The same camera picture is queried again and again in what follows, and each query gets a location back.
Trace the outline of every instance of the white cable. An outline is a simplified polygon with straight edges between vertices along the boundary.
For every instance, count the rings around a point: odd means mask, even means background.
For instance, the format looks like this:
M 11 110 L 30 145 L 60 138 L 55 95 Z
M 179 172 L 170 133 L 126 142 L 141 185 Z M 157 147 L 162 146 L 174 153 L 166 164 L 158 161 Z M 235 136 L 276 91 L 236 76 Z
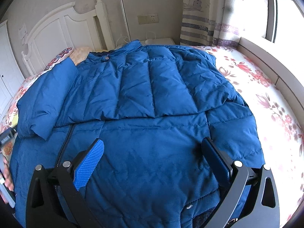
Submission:
M 127 37 L 127 36 L 122 36 L 122 34 L 120 34 L 120 37 L 117 39 L 116 44 L 115 44 L 116 48 L 118 47 L 118 46 L 117 46 L 117 43 L 118 43 L 118 41 L 119 41 L 120 39 L 123 39 L 125 43 L 131 42 L 131 40 L 130 40 L 129 37 Z
M 154 33 L 154 36 L 155 36 L 155 38 L 154 38 L 154 39 L 156 39 L 156 33 L 155 33 L 155 32 L 150 32 L 150 33 Z M 147 36 L 147 34 L 148 34 L 148 32 L 146 32 L 146 40 L 148 40 L 148 36 Z

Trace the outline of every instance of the human hand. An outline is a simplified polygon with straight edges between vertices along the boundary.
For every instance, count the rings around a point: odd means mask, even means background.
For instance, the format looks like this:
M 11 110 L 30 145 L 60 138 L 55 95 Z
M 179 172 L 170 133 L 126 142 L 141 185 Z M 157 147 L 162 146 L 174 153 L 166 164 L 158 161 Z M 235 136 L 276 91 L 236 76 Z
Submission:
M 4 171 L 2 172 L 3 177 L 5 179 L 4 185 L 10 190 L 13 191 L 14 190 L 14 184 L 13 184 L 13 179 L 12 179 L 12 175 L 10 173 L 9 170 L 9 166 L 7 165 L 7 160 L 5 157 L 3 157 L 3 162 L 4 162 Z M 8 203 L 7 199 L 3 196 L 3 194 L 0 192 L 0 196 L 2 197 L 3 201 L 5 202 L 5 204 Z

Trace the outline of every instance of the white wall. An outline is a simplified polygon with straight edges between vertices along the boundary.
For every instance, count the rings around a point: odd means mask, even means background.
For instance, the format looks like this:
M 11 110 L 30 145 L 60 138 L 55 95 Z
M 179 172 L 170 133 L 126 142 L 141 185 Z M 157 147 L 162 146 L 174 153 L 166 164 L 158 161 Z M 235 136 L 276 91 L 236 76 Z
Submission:
M 29 33 L 34 25 L 53 9 L 75 1 L 75 10 L 86 13 L 95 8 L 95 0 L 14 0 L 5 13 L 2 21 L 8 20 L 8 33 L 17 63 L 25 77 L 29 73 L 22 62 L 21 51 L 27 53 L 27 45 L 21 45 L 18 30 L 25 23 Z M 103 0 L 108 11 L 108 19 L 114 41 L 120 35 L 126 36 L 124 19 L 121 12 L 120 0 Z M 156 33 L 157 38 L 171 37 L 179 43 L 183 0 L 124 0 L 125 11 L 130 29 L 131 38 L 146 39 L 146 32 Z M 158 13 L 159 23 L 139 25 L 137 15 Z

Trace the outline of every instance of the metal pole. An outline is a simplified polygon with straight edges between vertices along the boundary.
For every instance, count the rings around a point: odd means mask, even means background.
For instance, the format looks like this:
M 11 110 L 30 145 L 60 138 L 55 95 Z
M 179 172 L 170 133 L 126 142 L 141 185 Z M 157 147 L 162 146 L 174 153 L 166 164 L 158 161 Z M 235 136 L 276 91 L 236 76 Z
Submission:
M 129 37 L 130 41 L 131 40 L 131 36 L 130 36 L 130 31 L 129 31 L 129 27 L 128 27 L 128 22 L 127 22 L 127 17 L 126 17 L 126 12 L 125 12 L 125 7 L 124 7 L 124 2 L 123 0 L 120 0 L 120 5 L 121 5 L 121 10 L 123 11 L 123 19 L 125 21 L 125 26 L 126 26 L 126 30 L 127 30 L 127 36 Z

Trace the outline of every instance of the white wooden headboard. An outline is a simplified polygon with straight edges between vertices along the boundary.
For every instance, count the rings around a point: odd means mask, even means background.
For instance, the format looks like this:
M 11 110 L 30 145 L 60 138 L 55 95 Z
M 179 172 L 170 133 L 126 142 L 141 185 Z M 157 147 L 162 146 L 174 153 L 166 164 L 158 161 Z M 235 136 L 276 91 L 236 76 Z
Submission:
M 95 9 L 79 14 L 74 2 L 60 6 L 44 16 L 31 30 L 25 43 L 28 53 L 21 52 L 29 73 L 35 75 L 62 50 L 89 46 L 102 50 L 95 17 L 98 17 L 107 50 L 115 48 L 105 4 L 96 0 Z

